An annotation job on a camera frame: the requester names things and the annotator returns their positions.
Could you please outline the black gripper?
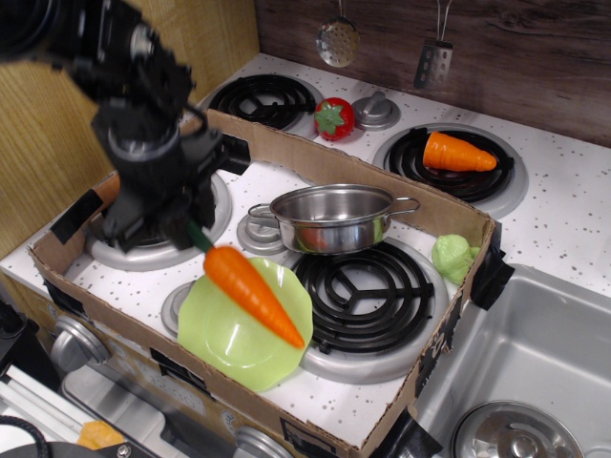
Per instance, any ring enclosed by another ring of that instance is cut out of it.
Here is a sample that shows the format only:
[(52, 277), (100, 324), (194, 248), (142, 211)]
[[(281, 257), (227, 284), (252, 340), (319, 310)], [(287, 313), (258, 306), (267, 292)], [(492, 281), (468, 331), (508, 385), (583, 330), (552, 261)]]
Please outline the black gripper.
[(177, 249), (211, 249), (215, 221), (211, 176), (224, 163), (222, 134), (202, 123), (182, 135), (179, 114), (144, 104), (105, 102), (92, 127), (120, 177), (102, 232), (127, 253), (156, 232)]

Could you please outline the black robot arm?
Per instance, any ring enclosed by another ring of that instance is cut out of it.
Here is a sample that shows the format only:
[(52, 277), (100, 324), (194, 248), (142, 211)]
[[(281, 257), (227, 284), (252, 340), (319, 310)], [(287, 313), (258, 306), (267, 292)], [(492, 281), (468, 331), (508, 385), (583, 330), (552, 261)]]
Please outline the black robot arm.
[(5, 1), (1, 58), (64, 71), (97, 105), (92, 127), (120, 180), (102, 226), (108, 242), (129, 251), (157, 234), (179, 250), (207, 248), (201, 231), (214, 222), (221, 134), (180, 131), (191, 70), (139, 10), (124, 1)]

